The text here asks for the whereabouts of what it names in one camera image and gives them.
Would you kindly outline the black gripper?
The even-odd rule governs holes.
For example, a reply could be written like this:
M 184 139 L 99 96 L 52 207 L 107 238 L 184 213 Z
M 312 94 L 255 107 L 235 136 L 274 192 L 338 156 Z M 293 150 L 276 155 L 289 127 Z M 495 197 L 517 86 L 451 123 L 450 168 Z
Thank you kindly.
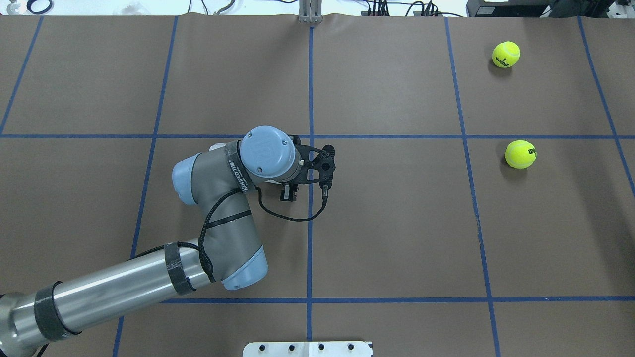
M 302 144 L 298 135 L 288 135 L 281 140 L 281 149 L 276 149 L 275 153 L 281 154 L 283 172 L 266 181 L 283 186 L 280 201 L 297 201 L 299 186 L 311 184 L 309 172 L 312 167 L 311 160 L 314 158 L 312 150 L 312 147 Z

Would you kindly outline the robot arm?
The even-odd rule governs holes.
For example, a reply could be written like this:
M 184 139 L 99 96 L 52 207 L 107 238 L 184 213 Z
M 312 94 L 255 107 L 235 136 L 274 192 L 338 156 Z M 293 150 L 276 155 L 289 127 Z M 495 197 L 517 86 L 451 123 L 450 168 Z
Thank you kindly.
M 258 126 L 179 161 L 173 187 L 184 204 L 200 209 L 198 235 L 29 295 L 2 295 L 1 355 L 40 355 L 50 343 L 210 283 L 239 290 L 259 282 L 268 262 L 247 196 L 261 194 L 261 183 L 274 181 L 287 199 L 295 186 L 311 183 L 308 170 L 320 156 L 299 136 Z

